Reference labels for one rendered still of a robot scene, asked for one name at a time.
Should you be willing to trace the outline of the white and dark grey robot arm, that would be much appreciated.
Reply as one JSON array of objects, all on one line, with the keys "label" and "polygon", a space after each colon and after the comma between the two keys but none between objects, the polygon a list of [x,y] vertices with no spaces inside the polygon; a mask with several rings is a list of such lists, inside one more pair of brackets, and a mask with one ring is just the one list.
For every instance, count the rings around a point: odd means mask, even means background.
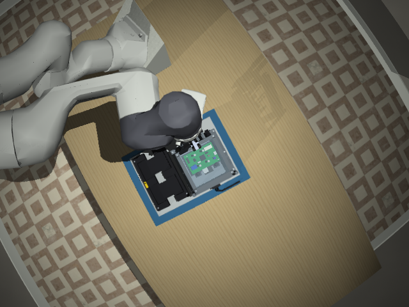
[{"label": "white and dark grey robot arm", "polygon": [[[160,100],[158,77],[143,67],[147,41],[148,35],[125,15],[105,37],[82,41],[71,52],[71,29],[54,19],[0,57],[0,105],[31,86],[39,97],[26,107],[0,111],[0,169],[45,162],[60,144],[73,107],[108,96],[116,98],[121,140],[133,150],[158,150],[174,138],[176,145],[197,138],[206,95],[182,89]],[[123,71],[77,81],[116,70]]]}]

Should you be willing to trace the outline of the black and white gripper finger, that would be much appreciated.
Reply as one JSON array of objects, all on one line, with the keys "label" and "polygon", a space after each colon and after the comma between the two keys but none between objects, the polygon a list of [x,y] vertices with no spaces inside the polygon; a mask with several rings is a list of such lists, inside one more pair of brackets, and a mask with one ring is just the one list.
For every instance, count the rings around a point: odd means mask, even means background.
[{"label": "black and white gripper finger", "polygon": [[193,150],[194,152],[195,152],[196,150],[198,150],[199,148],[201,148],[201,145],[199,144],[198,140],[197,140],[197,141],[193,140],[192,143],[193,143],[193,144],[190,144],[190,145],[191,145],[192,150]]}]

